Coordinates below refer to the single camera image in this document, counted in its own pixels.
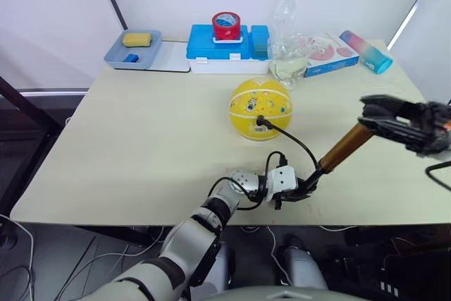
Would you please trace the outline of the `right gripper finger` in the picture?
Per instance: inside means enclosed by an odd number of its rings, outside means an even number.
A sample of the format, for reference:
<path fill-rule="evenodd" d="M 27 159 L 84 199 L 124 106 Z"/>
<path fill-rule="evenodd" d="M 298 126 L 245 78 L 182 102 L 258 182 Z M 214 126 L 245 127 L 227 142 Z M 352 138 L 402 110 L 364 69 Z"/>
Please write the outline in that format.
<path fill-rule="evenodd" d="M 359 122 L 374 135 L 404 145 L 422 145 L 424 134 L 405 123 L 386 118 L 359 118 Z"/>
<path fill-rule="evenodd" d="M 415 118 L 424 109 L 423 103 L 408 102 L 385 94 L 375 94 L 362 97 L 364 105 L 362 116 L 366 118 Z"/>

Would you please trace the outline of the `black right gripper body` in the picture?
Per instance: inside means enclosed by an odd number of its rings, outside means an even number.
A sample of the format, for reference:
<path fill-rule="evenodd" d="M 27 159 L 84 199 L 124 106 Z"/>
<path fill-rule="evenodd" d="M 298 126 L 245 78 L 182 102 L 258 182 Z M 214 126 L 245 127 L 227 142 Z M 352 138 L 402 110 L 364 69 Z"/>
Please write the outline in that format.
<path fill-rule="evenodd" d="M 443 156 L 450 151 L 450 106 L 439 102 L 415 103 L 410 126 L 421 133 L 406 149 L 419 156 Z"/>

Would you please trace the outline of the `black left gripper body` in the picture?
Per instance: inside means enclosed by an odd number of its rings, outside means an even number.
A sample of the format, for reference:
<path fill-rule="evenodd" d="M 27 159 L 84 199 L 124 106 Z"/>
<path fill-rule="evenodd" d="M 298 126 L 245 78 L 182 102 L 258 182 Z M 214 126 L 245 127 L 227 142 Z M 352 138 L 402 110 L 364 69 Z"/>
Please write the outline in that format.
<path fill-rule="evenodd" d="M 273 195 L 274 209 L 281 210 L 282 204 L 284 202 L 298 202 L 298 201 L 289 201 L 288 200 L 288 195 L 290 194 L 290 192 L 292 192 L 294 190 L 287 190 L 287 191 L 275 193 Z"/>

